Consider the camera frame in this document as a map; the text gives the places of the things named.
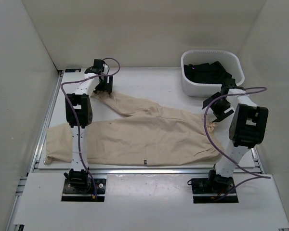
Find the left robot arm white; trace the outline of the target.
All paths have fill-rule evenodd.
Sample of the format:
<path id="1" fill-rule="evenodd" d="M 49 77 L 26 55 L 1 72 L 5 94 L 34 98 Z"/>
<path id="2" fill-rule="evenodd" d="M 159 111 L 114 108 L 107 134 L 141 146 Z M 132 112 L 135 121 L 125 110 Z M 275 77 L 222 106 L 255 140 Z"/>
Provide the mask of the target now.
<path id="1" fill-rule="evenodd" d="M 87 161 L 87 137 L 93 120 L 90 96 L 94 92 L 112 92 L 113 76 L 109 75 L 105 59 L 95 59 L 82 80 L 61 84 L 65 96 L 66 121 L 72 131 L 72 161 L 68 173 L 69 184 L 81 193 L 97 195 L 96 183 Z"/>

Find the beige trousers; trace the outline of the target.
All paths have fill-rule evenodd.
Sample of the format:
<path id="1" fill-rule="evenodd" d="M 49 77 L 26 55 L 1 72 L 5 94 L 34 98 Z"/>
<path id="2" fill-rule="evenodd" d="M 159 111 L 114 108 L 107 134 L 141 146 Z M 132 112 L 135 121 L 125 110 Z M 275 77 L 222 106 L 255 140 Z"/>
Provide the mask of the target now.
<path id="1" fill-rule="evenodd" d="M 222 145 L 215 124 L 199 114 L 161 106 L 118 92 L 93 94 L 121 115 L 92 122 L 87 158 L 91 164 L 124 166 L 179 166 L 217 162 Z"/>

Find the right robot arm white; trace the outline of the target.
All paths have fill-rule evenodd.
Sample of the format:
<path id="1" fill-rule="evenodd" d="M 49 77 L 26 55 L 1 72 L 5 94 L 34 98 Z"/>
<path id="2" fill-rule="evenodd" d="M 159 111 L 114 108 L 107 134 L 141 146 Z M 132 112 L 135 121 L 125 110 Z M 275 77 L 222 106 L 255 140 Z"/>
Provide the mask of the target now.
<path id="1" fill-rule="evenodd" d="M 209 172 L 206 180 L 211 192 L 230 191 L 233 173 L 242 157 L 250 149 L 261 144 L 268 119 L 268 109 L 258 106 L 249 95 L 265 91 L 265 87 L 243 88 L 236 85 L 232 78 L 226 79 L 221 90 L 203 102 L 203 109 L 212 110 L 215 122 L 222 122 L 228 117 L 232 121 L 228 130 L 229 143 L 222 151 L 213 143 L 213 147 L 222 155 L 221 159 Z"/>

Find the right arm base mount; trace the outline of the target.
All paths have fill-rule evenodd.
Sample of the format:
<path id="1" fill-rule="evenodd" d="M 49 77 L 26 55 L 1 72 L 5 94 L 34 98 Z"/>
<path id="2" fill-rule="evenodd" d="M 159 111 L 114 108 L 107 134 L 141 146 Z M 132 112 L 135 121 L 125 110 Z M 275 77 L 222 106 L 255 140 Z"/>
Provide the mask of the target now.
<path id="1" fill-rule="evenodd" d="M 192 188 L 194 204 L 235 204 L 238 203 L 236 190 L 232 178 L 227 183 L 218 183 L 208 178 L 191 178 L 187 182 Z"/>

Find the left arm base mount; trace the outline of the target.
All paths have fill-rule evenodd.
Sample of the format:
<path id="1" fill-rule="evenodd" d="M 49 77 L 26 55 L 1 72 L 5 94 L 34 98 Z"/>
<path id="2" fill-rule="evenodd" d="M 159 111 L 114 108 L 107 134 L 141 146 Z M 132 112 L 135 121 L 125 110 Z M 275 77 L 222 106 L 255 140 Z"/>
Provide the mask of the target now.
<path id="1" fill-rule="evenodd" d="M 65 179 L 61 201 L 62 202 L 104 202 L 106 192 L 106 179 L 96 178 L 95 185 L 97 194 L 94 194 L 94 186 L 92 182 L 88 180 L 88 186 L 85 188 L 75 188 Z"/>

